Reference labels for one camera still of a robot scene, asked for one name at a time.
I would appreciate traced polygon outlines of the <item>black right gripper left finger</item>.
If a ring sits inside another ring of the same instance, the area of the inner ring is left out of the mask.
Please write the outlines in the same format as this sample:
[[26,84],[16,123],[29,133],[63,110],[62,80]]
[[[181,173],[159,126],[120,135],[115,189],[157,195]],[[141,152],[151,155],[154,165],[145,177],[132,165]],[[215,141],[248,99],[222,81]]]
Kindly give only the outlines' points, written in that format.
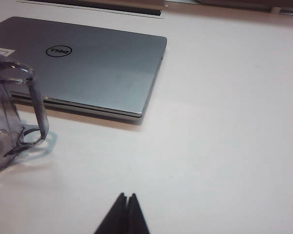
[[126,215],[126,199],[124,193],[120,193],[108,213],[98,226],[95,234],[122,234]]

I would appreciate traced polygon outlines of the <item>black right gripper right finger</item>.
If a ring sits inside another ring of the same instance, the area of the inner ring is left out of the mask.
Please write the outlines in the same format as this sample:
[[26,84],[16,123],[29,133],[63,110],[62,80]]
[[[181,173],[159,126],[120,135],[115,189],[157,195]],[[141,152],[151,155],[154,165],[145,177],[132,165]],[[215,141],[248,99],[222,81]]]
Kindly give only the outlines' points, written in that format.
[[129,234],[149,234],[149,229],[145,221],[138,198],[135,194],[128,201],[128,233]]

